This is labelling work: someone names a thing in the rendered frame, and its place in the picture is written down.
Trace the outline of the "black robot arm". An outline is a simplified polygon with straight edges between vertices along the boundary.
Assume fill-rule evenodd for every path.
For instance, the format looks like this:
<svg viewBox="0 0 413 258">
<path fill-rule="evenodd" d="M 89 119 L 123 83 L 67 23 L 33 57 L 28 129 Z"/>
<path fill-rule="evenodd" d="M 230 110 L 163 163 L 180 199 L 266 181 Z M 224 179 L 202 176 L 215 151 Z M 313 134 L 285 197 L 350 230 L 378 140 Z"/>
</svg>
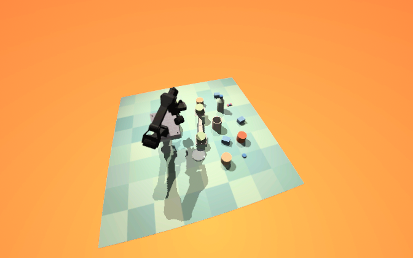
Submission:
<svg viewBox="0 0 413 258">
<path fill-rule="evenodd" d="M 149 124 L 149 129 L 145 134 L 143 135 L 141 143 L 143 143 L 143 146 L 150 147 L 152 149 L 158 148 L 160 144 L 161 137 L 167 137 L 168 134 L 168 127 L 165 125 L 162 125 L 162 122 L 165 118 L 165 115 L 168 110 L 172 110 L 175 106 L 175 101 L 177 99 L 177 94 L 178 90 L 173 87 L 170 88 L 168 93 L 163 93 L 160 96 L 160 107 L 152 121 L 152 123 Z M 175 104 L 174 104 L 175 103 Z M 176 104 L 178 113 L 181 113 L 180 111 L 185 111 L 187 110 L 187 106 L 184 101 L 179 100 L 178 103 Z M 146 135 L 149 131 L 154 132 L 152 135 Z"/>
</svg>

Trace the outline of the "grey bottle with blue cap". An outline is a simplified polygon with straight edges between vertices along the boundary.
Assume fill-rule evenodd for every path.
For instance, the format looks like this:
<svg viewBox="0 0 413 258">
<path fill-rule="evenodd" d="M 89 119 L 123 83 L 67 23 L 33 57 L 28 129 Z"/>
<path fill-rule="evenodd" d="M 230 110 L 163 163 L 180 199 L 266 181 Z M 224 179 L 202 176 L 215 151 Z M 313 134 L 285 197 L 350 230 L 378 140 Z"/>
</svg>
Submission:
<svg viewBox="0 0 413 258">
<path fill-rule="evenodd" d="M 224 99 L 223 99 L 223 95 L 221 94 L 219 96 L 218 102 L 217 102 L 217 111 L 218 112 L 222 112 L 224 110 Z"/>
</svg>

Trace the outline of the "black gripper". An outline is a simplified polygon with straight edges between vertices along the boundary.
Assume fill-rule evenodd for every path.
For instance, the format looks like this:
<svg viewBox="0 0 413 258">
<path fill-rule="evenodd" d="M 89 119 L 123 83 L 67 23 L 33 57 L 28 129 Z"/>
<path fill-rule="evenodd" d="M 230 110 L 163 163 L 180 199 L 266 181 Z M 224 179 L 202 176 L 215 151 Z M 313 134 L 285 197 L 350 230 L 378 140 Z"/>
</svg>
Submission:
<svg viewBox="0 0 413 258">
<path fill-rule="evenodd" d="M 177 104 L 177 101 L 175 101 L 175 103 Z M 184 120 L 183 116 L 178 113 L 176 104 L 175 104 L 175 106 L 172 110 L 168 110 L 168 111 L 169 111 L 169 113 L 171 113 L 172 116 L 176 115 L 176 118 L 174 118 L 174 122 L 175 122 L 176 125 L 179 125 L 179 124 L 183 123 L 185 120 Z"/>
</svg>

